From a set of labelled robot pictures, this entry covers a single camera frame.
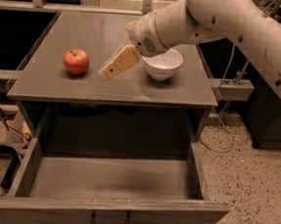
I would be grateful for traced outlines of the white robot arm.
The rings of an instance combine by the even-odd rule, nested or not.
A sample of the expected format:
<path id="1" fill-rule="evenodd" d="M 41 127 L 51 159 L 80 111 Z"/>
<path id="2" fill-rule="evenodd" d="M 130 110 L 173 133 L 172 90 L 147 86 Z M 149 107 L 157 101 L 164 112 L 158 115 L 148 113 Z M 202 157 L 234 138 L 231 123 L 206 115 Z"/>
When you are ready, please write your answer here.
<path id="1" fill-rule="evenodd" d="M 281 24 L 252 0 L 177 0 L 126 25 L 131 43 L 118 47 L 99 70 L 111 79 L 169 48 L 226 38 L 281 100 Z"/>

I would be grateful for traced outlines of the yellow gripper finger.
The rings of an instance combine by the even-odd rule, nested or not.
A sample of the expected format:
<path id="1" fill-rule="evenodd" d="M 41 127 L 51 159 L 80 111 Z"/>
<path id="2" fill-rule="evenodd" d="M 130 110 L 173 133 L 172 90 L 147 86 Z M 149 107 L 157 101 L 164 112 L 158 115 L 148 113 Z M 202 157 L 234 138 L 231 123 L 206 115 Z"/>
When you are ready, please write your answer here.
<path id="1" fill-rule="evenodd" d="M 134 45 L 126 44 L 111 63 L 107 61 L 104 63 L 98 74 L 102 80 L 113 79 L 136 66 L 139 63 L 140 56 L 140 52 Z"/>
<path id="2" fill-rule="evenodd" d="M 119 54 L 119 52 L 123 49 L 124 45 L 119 45 L 117 46 L 117 48 L 115 49 L 115 51 L 108 57 L 107 62 L 111 63 L 113 61 L 113 59 L 115 58 L 115 56 L 117 56 Z"/>

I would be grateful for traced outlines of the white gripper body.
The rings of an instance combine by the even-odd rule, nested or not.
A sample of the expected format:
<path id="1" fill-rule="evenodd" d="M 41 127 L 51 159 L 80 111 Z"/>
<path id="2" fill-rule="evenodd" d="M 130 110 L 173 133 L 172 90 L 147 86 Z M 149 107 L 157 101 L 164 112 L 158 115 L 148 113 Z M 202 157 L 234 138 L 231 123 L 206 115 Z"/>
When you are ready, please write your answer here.
<path id="1" fill-rule="evenodd" d="M 155 57 L 167 51 L 158 36 L 156 11 L 143 15 L 138 21 L 129 22 L 125 29 L 128 37 L 143 57 Z"/>

